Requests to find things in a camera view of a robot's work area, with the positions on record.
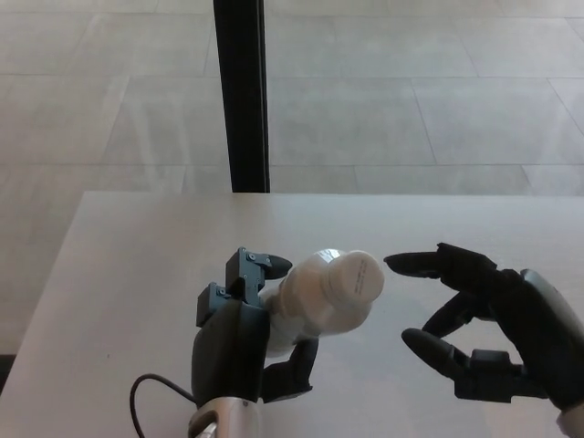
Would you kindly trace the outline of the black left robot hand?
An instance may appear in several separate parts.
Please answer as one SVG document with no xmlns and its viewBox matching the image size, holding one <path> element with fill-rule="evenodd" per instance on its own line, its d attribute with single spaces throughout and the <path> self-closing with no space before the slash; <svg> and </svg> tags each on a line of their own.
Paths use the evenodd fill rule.
<svg viewBox="0 0 584 438">
<path fill-rule="evenodd" d="M 191 372 L 197 407 L 223 397 L 277 402 L 312 390 L 316 340 L 302 340 L 288 360 L 265 365 L 271 315 L 259 292 L 291 268 L 283 257 L 240 247 L 225 264 L 225 285 L 211 282 L 198 296 Z"/>
</svg>

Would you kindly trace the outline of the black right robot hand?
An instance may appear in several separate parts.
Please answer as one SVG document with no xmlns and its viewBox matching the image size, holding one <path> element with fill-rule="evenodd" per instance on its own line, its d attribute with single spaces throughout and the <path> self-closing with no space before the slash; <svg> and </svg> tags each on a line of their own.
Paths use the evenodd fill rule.
<svg viewBox="0 0 584 438">
<path fill-rule="evenodd" d="M 440 243 L 432 252 L 388 255 L 402 276 L 437 279 L 455 291 L 422 328 L 401 338 L 426 365 L 454 383 L 459 399 L 510 402 L 548 399 L 566 411 L 583 402 L 583 324 L 565 298 L 537 272 L 498 269 L 495 262 Z M 521 363 L 504 351 L 467 356 L 445 337 L 473 318 L 493 321 L 515 346 Z"/>
</svg>

